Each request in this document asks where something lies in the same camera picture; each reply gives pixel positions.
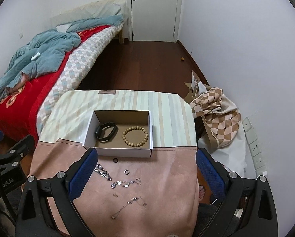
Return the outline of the black smart band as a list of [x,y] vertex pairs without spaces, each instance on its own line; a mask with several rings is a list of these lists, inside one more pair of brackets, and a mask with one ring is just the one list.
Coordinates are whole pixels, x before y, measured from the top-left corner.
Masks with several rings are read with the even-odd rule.
[[111,141],[117,134],[118,126],[114,122],[100,124],[95,130],[95,137],[99,142]]

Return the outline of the red bed cover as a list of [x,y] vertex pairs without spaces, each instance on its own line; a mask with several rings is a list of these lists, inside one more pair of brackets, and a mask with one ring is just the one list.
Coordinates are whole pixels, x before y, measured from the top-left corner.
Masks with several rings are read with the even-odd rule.
[[[108,26],[98,26],[78,32],[81,42],[106,27]],[[36,141],[39,139],[36,130],[38,110],[62,73],[69,55],[75,49],[65,55],[57,72],[22,82],[18,89],[14,89],[0,101],[0,130],[5,136],[15,141],[27,135],[33,136]]]

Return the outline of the white power strip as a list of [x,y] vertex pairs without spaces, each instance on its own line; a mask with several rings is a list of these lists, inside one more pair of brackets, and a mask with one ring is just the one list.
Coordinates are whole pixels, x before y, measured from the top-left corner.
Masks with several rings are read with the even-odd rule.
[[246,117],[243,121],[243,128],[245,132],[246,142],[250,151],[253,166],[256,176],[267,176],[267,168],[263,159],[261,147],[257,138],[257,134],[251,124],[249,117]]

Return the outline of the white cardboard box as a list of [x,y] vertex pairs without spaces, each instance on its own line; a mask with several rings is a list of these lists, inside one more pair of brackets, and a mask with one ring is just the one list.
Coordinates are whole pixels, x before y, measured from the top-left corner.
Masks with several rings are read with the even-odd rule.
[[[115,137],[99,142],[95,130],[100,124],[114,122],[118,126]],[[91,113],[84,148],[95,148],[99,156],[150,158],[153,151],[153,126],[150,111],[95,110]]]

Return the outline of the checkered bed sheet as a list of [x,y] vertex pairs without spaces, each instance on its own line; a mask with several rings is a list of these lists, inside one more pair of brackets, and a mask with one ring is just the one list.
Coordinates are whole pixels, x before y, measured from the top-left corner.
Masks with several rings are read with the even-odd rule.
[[122,31],[122,27],[123,23],[120,23],[117,26],[108,26],[97,33],[91,34],[69,55],[62,73],[38,110],[36,119],[38,135],[41,134],[56,102],[67,91],[77,89],[98,56],[109,42]]

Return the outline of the blue quilt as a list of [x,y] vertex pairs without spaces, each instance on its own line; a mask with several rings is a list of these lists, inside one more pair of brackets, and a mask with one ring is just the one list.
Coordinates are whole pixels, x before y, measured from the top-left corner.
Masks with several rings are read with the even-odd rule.
[[118,26],[124,16],[76,20],[37,34],[12,56],[0,78],[0,101],[18,89],[22,82],[57,72],[67,53],[81,44],[78,32],[98,26]]

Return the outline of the checkered beige cloth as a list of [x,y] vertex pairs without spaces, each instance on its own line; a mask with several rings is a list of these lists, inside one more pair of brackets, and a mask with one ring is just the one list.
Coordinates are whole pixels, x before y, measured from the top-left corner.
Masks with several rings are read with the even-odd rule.
[[198,95],[190,103],[193,117],[202,119],[213,148],[223,148],[232,143],[239,131],[239,108],[215,87]]

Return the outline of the torn cardboard pieces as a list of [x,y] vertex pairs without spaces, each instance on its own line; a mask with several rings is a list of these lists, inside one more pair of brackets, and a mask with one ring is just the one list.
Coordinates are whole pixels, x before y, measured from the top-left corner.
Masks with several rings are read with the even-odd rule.
[[189,91],[185,97],[185,101],[188,103],[191,102],[193,99],[197,98],[201,94],[205,93],[208,90],[208,85],[205,85],[201,82],[200,77],[195,73],[192,72],[191,82],[185,82],[185,85],[188,87]]

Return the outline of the striped pillow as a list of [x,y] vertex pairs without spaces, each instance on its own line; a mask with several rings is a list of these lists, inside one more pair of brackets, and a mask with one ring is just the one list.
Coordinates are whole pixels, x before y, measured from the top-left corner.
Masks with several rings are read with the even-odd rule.
[[105,18],[109,16],[122,15],[125,20],[130,16],[130,10],[125,0],[101,0],[81,5],[74,9],[53,16],[51,26],[67,24],[81,19]]

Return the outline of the white door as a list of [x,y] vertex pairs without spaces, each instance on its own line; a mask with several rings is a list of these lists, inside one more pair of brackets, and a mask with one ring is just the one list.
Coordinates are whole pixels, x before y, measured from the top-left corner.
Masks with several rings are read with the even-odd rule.
[[130,42],[176,42],[182,0],[127,0]]

